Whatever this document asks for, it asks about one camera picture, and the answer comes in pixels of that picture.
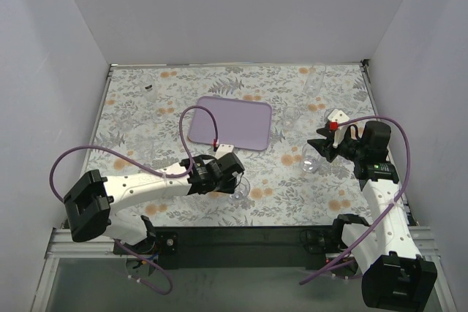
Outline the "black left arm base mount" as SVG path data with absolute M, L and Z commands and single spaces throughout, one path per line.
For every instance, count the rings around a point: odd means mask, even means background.
M 124 247 L 142 256 L 171 256 L 177 253 L 179 235 L 175 227 L 156 228 L 155 234 L 150 237 L 144 229 L 143 234 L 142 240 L 133 246 L 125 242 Z

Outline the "faceted clear tumbler glass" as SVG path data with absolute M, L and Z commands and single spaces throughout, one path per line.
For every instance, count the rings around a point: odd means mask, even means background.
M 228 202 L 231 205 L 239 206 L 245 202 L 249 196 L 251 190 L 250 182 L 247 178 L 239 179 L 238 185 L 235 187 L 235 191 L 228 198 Z

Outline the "small clear glass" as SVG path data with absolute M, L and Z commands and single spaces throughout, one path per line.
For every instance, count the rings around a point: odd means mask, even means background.
M 118 130 L 122 133 L 128 132 L 133 128 L 132 114 L 128 110 L 119 110 L 114 113 L 113 120 Z

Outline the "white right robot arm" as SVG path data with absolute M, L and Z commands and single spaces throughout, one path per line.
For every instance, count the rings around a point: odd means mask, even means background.
M 372 222 L 343 215 L 334 221 L 344 250 L 331 262 L 300 281 L 305 285 L 338 267 L 350 254 L 361 271 L 361 293 L 366 306 L 389 311 L 423 311 L 436 283 L 437 269 L 426 261 L 412 239 L 401 201 L 409 175 L 399 179 L 388 156 L 391 128 L 397 122 L 366 116 L 358 131 L 355 120 L 334 110 L 319 139 L 309 140 L 328 162 L 340 156 L 354 164 L 354 175 L 367 201 Z

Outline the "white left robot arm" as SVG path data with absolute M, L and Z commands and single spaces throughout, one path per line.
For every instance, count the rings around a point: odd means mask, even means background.
M 72 240 L 83 243 L 104 235 L 135 246 L 156 233 L 148 219 L 129 215 L 127 208 L 213 191 L 232 194 L 245 168 L 230 152 L 218 159 L 196 156 L 192 167 L 184 159 L 158 172 L 103 176 L 91 170 L 82 175 L 64 197 Z

